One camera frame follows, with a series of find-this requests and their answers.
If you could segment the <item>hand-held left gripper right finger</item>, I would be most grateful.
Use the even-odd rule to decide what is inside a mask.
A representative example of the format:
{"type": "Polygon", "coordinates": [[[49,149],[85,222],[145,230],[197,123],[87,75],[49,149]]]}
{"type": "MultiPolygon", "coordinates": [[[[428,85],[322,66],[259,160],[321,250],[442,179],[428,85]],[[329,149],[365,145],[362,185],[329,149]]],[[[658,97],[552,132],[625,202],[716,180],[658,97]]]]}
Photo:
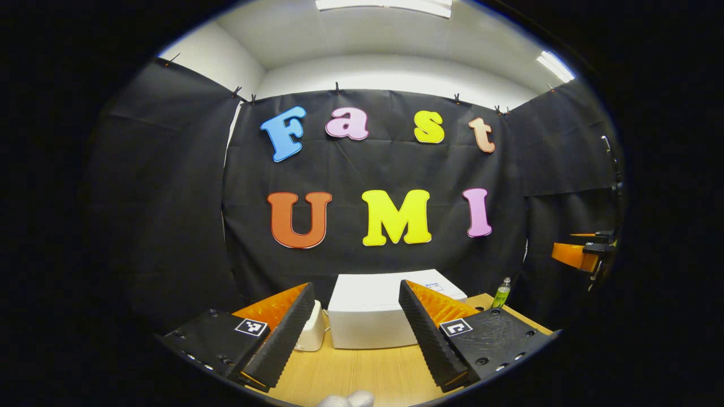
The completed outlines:
{"type": "Polygon", "coordinates": [[[558,339],[509,311],[481,311],[409,280],[398,303],[442,391],[496,380],[558,339]]]}

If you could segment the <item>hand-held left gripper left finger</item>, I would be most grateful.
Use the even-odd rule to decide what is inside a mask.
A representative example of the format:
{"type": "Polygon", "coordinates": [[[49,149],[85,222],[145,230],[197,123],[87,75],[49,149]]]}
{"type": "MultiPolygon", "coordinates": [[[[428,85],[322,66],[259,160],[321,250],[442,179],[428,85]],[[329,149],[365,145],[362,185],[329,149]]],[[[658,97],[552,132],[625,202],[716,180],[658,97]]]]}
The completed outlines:
{"type": "Polygon", "coordinates": [[[276,387],[315,306],[303,283],[228,313],[209,309],[161,336],[174,353],[228,381],[276,387]]]}

